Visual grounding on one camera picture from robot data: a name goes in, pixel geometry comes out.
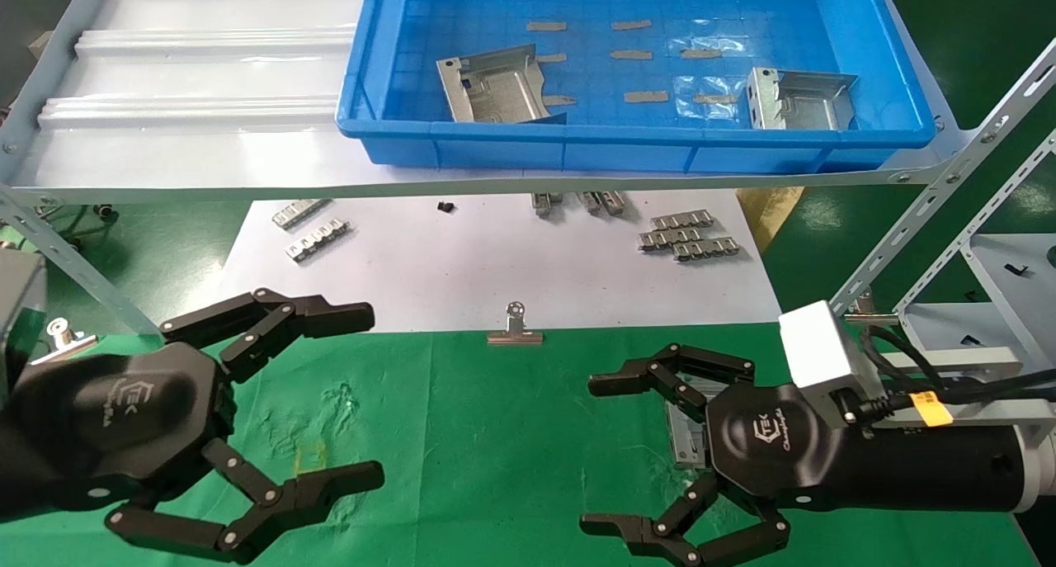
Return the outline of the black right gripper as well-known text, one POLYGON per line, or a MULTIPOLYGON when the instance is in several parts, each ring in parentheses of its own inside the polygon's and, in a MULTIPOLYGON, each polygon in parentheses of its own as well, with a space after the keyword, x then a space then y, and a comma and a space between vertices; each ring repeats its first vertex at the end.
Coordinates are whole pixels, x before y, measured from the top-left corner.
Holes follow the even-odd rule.
POLYGON ((834 429, 792 384, 756 388, 755 363, 672 343, 648 359, 588 380, 595 397, 655 390, 690 420, 705 422, 710 465, 660 518, 588 513, 588 536, 623 541, 631 555, 672 566, 739 566, 787 548, 777 507, 1022 512, 1045 493, 1045 449, 1013 426, 834 429), (725 388, 708 404, 682 374, 725 388), (701 544, 689 530, 721 496, 743 500, 759 523, 701 544))

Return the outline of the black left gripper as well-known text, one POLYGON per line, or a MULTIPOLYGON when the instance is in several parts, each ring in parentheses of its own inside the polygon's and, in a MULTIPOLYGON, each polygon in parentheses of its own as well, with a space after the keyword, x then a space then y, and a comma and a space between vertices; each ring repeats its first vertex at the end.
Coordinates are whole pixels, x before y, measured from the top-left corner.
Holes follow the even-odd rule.
POLYGON ((321 294, 259 288, 165 320, 161 334, 171 344, 155 352, 26 368, 2 409, 2 519, 132 499, 106 519, 125 543, 249 565, 284 533, 327 519, 336 500, 381 488, 384 467, 365 461, 269 480, 223 442, 237 410, 228 380, 252 379, 298 338, 374 326, 365 301, 336 306, 321 294), (227 340, 221 366, 200 351, 227 340), (156 512, 158 500, 185 494, 211 468, 250 500, 240 518, 224 525, 156 512))

